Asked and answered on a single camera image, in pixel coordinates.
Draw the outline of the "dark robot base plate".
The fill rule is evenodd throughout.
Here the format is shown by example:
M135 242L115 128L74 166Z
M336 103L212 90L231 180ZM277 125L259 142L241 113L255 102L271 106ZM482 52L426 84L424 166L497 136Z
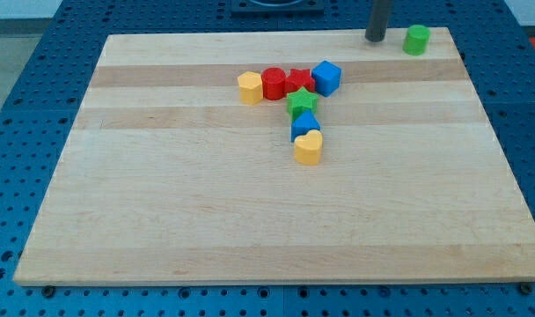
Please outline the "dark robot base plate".
M230 0L232 15L320 13L325 0Z

